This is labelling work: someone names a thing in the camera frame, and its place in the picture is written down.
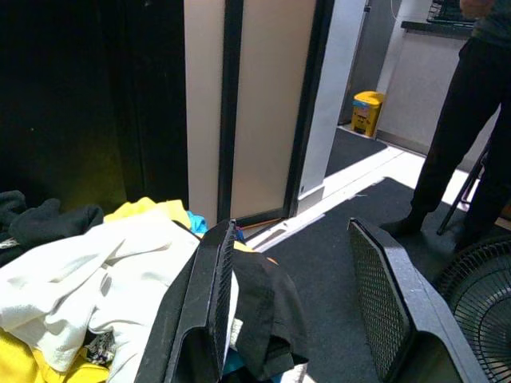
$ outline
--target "black pants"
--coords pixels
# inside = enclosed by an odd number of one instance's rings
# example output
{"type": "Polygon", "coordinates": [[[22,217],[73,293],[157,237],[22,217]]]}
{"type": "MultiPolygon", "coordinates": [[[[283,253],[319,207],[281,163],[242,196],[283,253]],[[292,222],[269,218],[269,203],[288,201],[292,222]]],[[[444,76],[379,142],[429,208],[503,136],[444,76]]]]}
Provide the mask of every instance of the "black pants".
{"type": "Polygon", "coordinates": [[[437,208],[454,170],[500,105],[485,173],[465,218],[465,229],[480,233],[492,227],[511,196],[511,49],[471,38],[459,57],[411,205],[424,212],[437,208]]]}

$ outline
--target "electric fan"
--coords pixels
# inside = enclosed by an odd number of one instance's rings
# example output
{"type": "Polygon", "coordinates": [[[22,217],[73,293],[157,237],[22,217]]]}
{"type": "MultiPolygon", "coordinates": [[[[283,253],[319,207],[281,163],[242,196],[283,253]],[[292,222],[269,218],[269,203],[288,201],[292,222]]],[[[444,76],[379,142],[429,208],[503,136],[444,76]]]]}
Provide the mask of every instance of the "electric fan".
{"type": "Polygon", "coordinates": [[[436,283],[491,382],[511,382],[511,235],[467,248],[436,283]]]}

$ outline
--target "carpet floor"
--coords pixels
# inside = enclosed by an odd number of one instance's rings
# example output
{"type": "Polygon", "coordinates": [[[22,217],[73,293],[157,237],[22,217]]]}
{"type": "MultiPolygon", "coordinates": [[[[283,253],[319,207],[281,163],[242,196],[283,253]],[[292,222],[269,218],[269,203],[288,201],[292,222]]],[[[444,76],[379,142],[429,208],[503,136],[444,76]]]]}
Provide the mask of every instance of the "carpet floor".
{"type": "Polygon", "coordinates": [[[331,176],[385,148],[385,144],[376,140],[337,129],[325,176],[331,176]]]}
{"type": "MultiPolygon", "coordinates": [[[[413,190],[391,179],[361,191],[264,254],[293,278],[310,334],[308,373],[317,382],[377,382],[360,315],[347,223],[350,217],[381,223],[408,213],[413,190]]],[[[464,214],[456,211],[443,236],[436,230],[449,206],[426,218],[422,232],[400,240],[410,259],[430,281],[453,259],[454,233],[464,214]]],[[[491,236],[508,234],[495,228],[491,236]]]]}

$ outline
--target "black countertop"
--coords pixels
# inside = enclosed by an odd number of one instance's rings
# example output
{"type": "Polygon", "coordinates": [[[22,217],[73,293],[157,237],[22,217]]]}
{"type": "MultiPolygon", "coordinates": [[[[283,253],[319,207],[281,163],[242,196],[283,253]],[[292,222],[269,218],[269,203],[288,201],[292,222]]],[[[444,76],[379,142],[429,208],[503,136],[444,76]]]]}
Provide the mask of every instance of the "black countertop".
{"type": "Polygon", "coordinates": [[[430,32],[453,38],[469,38],[472,33],[472,28],[466,26],[447,26],[431,22],[402,22],[401,27],[406,30],[430,32]]]}

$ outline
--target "black door frame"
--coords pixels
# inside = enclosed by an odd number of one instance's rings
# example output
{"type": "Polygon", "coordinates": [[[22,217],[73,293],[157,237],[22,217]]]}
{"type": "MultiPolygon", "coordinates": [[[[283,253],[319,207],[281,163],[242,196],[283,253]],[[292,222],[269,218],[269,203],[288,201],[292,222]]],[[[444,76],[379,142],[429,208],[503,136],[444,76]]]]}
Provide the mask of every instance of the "black door frame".
{"type": "MultiPolygon", "coordinates": [[[[296,214],[300,179],[311,132],[315,99],[318,93],[334,3],[335,0],[316,0],[283,206],[275,210],[238,218],[237,221],[241,227],[273,219],[287,218],[296,214]]],[[[243,10],[244,0],[225,0],[224,67],[217,200],[218,221],[230,218],[231,214],[243,10]]]]}

